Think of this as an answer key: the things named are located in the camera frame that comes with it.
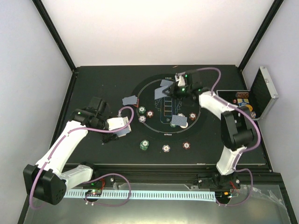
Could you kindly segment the green chip stack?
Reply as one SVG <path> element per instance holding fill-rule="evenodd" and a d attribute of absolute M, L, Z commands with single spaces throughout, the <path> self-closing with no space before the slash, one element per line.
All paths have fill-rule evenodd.
<path fill-rule="evenodd" d="M 149 141 L 148 140 L 142 140 L 140 142 L 140 149 L 141 150 L 145 151 L 145 150 L 148 149 L 148 147 L 149 147 Z"/>

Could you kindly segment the red chip stack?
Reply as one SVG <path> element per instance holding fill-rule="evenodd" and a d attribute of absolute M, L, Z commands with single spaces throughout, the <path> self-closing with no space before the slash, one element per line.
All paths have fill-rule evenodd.
<path fill-rule="evenodd" d="M 190 149 L 190 147 L 191 147 L 191 145 L 190 145 L 189 142 L 184 142 L 184 143 L 183 143 L 183 148 L 184 148 L 184 149 Z"/>

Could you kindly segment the red chips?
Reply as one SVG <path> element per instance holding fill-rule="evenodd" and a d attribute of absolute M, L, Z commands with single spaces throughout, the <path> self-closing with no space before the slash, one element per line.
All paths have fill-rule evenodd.
<path fill-rule="evenodd" d="M 193 112 L 189 114 L 189 119 L 190 119 L 190 120 L 195 120 L 196 117 L 197 117 L 197 114 L 195 114 L 195 113 L 193 113 Z"/>
<path fill-rule="evenodd" d="M 153 111 L 147 111 L 146 115 L 148 118 L 151 118 L 151 117 L 153 117 L 154 113 L 153 113 Z"/>

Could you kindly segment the blue-backed playing card deck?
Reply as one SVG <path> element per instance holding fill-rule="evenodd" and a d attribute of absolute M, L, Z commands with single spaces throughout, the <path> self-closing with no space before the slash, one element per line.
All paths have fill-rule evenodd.
<path fill-rule="evenodd" d="M 130 125 L 128 125 L 126 128 L 115 132 L 115 134 L 120 138 L 120 137 L 127 135 L 130 132 L 131 132 L 131 127 L 130 127 Z"/>

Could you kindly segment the dealt cards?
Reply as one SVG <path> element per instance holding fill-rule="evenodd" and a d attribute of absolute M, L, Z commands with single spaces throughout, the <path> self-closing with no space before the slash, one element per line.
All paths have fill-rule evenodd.
<path fill-rule="evenodd" d="M 163 93 L 168 87 L 170 87 L 174 82 L 170 80 L 162 80 L 160 83 L 160 87 L 154 90 L 154 99 L 160 99 L 166 97 L 167 95 Z"/>
<path fill-rule="evenodd" d="M 123 105 L 137 105 L 137 102 L 138 102 L 138 98 L 135 95 L 130 97 L 125 97 L 122 99 Z"/>
<path fill-rule="evenodd" d="M 174 124 L 177 126 L 185 126 L 187 124 L 187 117 L 173 115 L 172 119 L 171 119 L 171 124 Z"/>

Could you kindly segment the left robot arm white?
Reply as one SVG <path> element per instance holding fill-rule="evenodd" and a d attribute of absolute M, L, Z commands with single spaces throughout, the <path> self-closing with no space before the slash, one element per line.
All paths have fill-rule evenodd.
<path fill-rule="evenodd" d="M 121 113 L 126 109 L 127 107 L 121 108 L 114 118 L 103 116 L 104 106 L 76 109 L 73 112 L 49 151 L 35 165 L 28 164 L 23 171 L 30 208 L 38 208 L 34 205 L 34 199 L 56 205 L 72 188 L 83 183 L 96 186 L 100 182 L 100 174 L 93 170 L 92 165 L 81 164 L 66 172 L 63 172 L 63 168 L 79 142 L 89 132 L 114 138 L 117 132 L 129 127 L 134 114 L 122 117 Z"/>

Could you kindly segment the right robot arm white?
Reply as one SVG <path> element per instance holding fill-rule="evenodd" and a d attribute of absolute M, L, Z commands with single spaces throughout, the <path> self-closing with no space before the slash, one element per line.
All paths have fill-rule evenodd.
<path fill-rule="evenodd" d="M 257 146 L 248 148 L 254 141 L 260 143 L 259 130 L 251 119 L 247 107 L 238 107 L 220 98 L 214 91 L 202 87 L 199 84 L 179 86 L 176 82 L 162 87 L 162 96 L 173 99 L 191 98 L 201 108 L 208 110 L 220 121 L 221 140 L 223 150 L 220 159 L 216 163 L 216 170 L 207 177 L 207 180 L 217 189 L 223 189 L 229 185 L 238 172 L 236 166 L 243 153 L 255 149 Z"/>

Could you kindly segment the red triangular all-in button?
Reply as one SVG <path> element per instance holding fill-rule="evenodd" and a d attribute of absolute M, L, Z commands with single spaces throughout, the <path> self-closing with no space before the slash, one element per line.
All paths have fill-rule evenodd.
<path fill-rule="evenodd" d="M 136 104 L 134 104 L 133 106 L 135 106 L 136 108 L 138 108 L 138 107 L 139 107 L 139 99 L 137 99 L 137 102 L 136 102 Z"/>

